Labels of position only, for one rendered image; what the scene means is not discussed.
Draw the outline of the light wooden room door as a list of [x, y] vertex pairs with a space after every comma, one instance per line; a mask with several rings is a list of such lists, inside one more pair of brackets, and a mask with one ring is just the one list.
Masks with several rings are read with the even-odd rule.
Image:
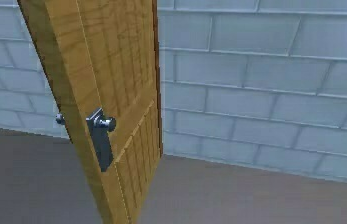
[[[17, 0], [103, 224], [137, 224], [162, 156], [157, 0]], [[102, 172], [86, 118], [116, 119]]]

